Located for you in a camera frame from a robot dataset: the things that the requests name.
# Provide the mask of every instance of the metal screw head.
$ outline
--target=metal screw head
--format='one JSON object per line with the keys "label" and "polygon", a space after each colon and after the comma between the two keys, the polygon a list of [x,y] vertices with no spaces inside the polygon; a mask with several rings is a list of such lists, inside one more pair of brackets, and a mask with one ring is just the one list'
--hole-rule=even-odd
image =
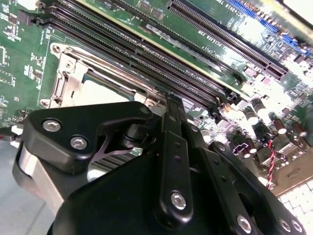
{"label": "metal screw head", "polygon": [[173,116],[170,116],[170,120],[176,121],[176,119]]}
{"label": "metal screw head", "polygon": [[143,112],[144,114],[149,114],[150,110],[147,107],[141,107],[140,111]]}
{"label": "metal screw head", "polygon": [[87,140],[85,140],[83,137],[75,136],[70,140],[70,145],[78,150],[82,150],[87,148]]}
{"label": "metal screw head", "polygon": [[198,129],[197,129],[197,127],[196,126],[191,126],[191,130],[193,130],[194,132],[198,132]]}
{"label": "metal screw head", "polygon": [[43,128],[49,132],[57,132],[61,129],[61,124],[56,120],[46,120],[43,122]]}
{"label": "metal screw head", "polygon": [[284,230],[286,230],[288,233],[291,232],[290,226],[289,226],[289,224],[287,224],[287,222],[285,220],[279,219],[278,221]]}
{"label": "metal screw head", "polygon": [[217,143],[217,147],[221,150],[221,151],[225,151],[225,145],[222,143]]}
{"label": "metal screw head", "polygon": [[302,233],[302,232],[303,232],[302,227],[300,226],[300,224],[299,224],[297,221],[292,220],[291,223],[292,223],[293,227],[294,227],[299,233]]}
{"label": "metal screw head", "polygon": [[247,234],[250,234],[252,232],[252,227],[249,223],[249,221],[244,218],[242,215],[237,216],[237,223]]}
{"label": "metal screw head", "polygon": [[179,192],[172,193],[171,201],[178,210],[183,210],[187,206],[185,198]]}

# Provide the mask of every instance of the blue connector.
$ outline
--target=blue connector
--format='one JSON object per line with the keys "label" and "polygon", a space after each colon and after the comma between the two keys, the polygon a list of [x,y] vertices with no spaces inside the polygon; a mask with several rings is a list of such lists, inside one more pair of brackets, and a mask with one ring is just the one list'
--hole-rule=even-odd
{"label": "blue connector", "polygon": [[[251,11],[248,7],[244,6],[242,3],[240,3],[238,0],[226,0],[228,3],[232,4],[235,8],[242,11],[243,13],[247,14],[253,19],[256,19],[258,22],[261,23],[267,30],[269,30],[272,33],[278,33],[279,29],[272,24],[268,23],[266,20],[258,16],[256,13]],[[308,56],[310,54],[309,50],[306,50],[303,52],[299,46],[298,43],[295,42],[291,37],[288,35],[284,35],[282,40],[287,43],[290,47],[294,48],[296,51],[299,51],[302,55]]]}

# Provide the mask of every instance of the cable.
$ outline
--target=cable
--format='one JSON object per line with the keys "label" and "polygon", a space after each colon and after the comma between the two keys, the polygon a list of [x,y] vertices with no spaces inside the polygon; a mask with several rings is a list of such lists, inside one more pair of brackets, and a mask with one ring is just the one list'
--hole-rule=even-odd
{"label": "cable", "polygon": [[274,169],[274,158],[276,155],[276,151],[272,145],[273,141],[268,142],[268,147],[270,149],[270,164],[269,164],[269,170],[268,170],[268,182],[266,184],[266,188],[269,188],[269,185],[273,179],[273,169]]}

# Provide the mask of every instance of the gray surface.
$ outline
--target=gray surface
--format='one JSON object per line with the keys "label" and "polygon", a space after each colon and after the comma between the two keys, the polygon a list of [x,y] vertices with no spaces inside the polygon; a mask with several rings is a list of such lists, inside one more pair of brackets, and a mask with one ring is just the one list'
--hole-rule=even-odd
{"label": "gray surface", "polygon": [[12,176],[17,150],[0,141],[1,235],[45,235],[53,214],[40,199],[20,188]]}

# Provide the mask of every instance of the capacitor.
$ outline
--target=capacitor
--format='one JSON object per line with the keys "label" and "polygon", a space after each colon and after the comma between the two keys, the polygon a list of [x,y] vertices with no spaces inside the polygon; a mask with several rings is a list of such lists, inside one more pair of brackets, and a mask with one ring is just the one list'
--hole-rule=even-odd
{"label": "capacitor", "polygon": [[279,135],[283,135],[287,132],[287,129],[285,128],[283,122],[281,121],[281,119],[277,118],[273,121],[273,125],[275,126],[277,133]]}
{"label": "capacitor", "polygon": [[204,142],[208,143],[211,141],[211,135],[210,132],[206,129],[201,131],[201,134],[203,136]]}
{"label": "capacitor", "polygon": [[255,154],[257,152],[257,149],[256,149],[256,147],[254,145],[253,140],[252,139],[247,139],[246,142],[248,144],[248,148],[247,149],[249,150],[249,153]]}
{"label": "capacitor", "polygon": [[308,135],[308,132],[303,128],[303,126],[299,122],[293,123],[291,127],[299,137],[306,137]]}
{"label": "capacitor", "polygon": [[247,148],[245,148],[242,152],[241,152],[242,156],[244,158],[249,158],[251,156],[251,154],[249,153],[249,150]]}
{"label": "capacitor", "polygon": [[258,123],[259,119],[251,107],[247,107],[244,111],[245,117],[251,126]]}
{"label": "capacitor", "polygon": [[254,110],[255,110],[255,112],[259,118],[265,118],[268,116],[268,111],[267,111],[266,107],[264,106],[262,100],[255,99],[255,100],[253,100],[252,104],[253,104],[253,108],[254,108]]}

